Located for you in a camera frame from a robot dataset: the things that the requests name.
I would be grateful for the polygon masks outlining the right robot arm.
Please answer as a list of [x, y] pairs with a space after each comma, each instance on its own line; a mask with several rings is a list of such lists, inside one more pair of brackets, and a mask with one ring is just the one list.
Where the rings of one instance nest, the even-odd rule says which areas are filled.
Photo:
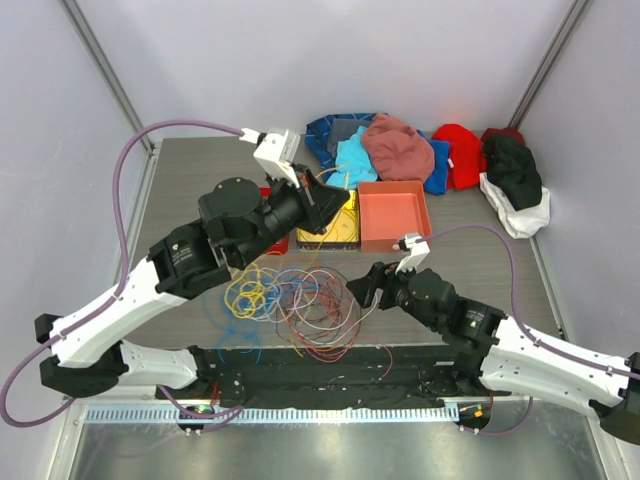
[[348, 282], [363, 308], [399, 308], [457, 352], [457, 391], [532, 396], [594, 418], [609, 435], [639, 442], [639, 356], [588, 350], [549, 336], [514, 316], [460, 296], [431, 269], [398, 272], [375, 263]]

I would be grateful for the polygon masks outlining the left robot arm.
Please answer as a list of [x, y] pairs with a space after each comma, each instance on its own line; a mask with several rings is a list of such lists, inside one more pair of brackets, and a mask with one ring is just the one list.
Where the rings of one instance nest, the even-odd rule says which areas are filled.
[[38, 342], [55, 341], [39, 365], [42, 385], [73, 398], [117, 385], [161, 385], [193, 399], [205, 397], [216, 374], [202, 349], [142, 347], [126, 337], [155, 316], [229, 282], [232, 269], [245, 269], [291, 231], [325, 231], [348, 192], [322, 184], [304, 165], [293, 171], [297, 183], [271, 180], [268, 196], [245, 178], [220, 182], [199, 198], [199, 219], [154, 244], [123, 288], [111, 288], [68, 316], [39, 316]]

